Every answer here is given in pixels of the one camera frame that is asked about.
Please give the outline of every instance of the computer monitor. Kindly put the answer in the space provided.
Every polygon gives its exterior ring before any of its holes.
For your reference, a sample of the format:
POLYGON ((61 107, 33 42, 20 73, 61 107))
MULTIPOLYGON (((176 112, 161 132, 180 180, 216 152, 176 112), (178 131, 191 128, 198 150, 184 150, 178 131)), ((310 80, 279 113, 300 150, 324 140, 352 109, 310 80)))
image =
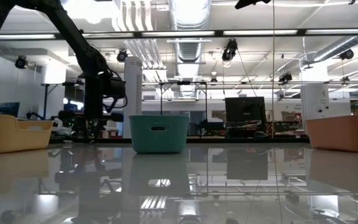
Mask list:
POLYGON ((264 97, 226 98, 226 121, 261 121, 266 123, 264 97))
POLYGON ((0 114, 11 115, 15 118, 19 114, 20 103, 0 103, 0 114))

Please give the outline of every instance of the orange plastic bin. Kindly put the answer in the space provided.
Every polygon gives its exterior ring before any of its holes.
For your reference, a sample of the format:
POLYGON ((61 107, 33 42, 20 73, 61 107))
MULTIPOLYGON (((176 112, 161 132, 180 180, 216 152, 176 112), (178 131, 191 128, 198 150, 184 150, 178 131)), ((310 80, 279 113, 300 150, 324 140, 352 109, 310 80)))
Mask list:
POLYGON ((306 121, 311 146, 358 152, 358 115, 306 121))
POLYGON ((0 115, 0 153, 48 146, 52 121, 18 121, 9 115, 0 115))

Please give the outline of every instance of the robotic arm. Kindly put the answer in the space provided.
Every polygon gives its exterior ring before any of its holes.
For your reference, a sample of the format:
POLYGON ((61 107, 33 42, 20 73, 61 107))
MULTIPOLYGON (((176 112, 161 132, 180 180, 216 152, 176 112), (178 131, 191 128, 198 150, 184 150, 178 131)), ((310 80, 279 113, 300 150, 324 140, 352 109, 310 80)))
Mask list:
POLYGON ((83 71, 79 78, 85 79, 84 117, 86 119, 102 117, 103 97, 112 97, 115 103, 125 97, 125 82, 108 67, 106 59, 100 52, 87 43, 68 17, 60 0, 0 0, 0 29, 15 5, 45 13, 73 49, 83 71))

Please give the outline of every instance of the teal plastic basket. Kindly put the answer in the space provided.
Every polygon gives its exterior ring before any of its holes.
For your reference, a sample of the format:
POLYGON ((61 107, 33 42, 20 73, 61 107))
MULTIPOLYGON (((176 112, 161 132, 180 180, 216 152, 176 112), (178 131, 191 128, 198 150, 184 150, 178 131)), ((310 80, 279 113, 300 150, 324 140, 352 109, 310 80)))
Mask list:
POLYGON ((179 153, 186 148, 187 116, 129 116, 137 153, 179 153))

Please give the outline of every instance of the reflective tabletop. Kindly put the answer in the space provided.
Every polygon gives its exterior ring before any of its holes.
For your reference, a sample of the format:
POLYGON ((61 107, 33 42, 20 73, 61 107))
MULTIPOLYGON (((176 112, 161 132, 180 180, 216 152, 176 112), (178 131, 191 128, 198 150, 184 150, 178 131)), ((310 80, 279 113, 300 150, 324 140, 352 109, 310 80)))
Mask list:
POLYGON ((358 154, 308 144, 0 154, 0 223, 358 223, 358 154))

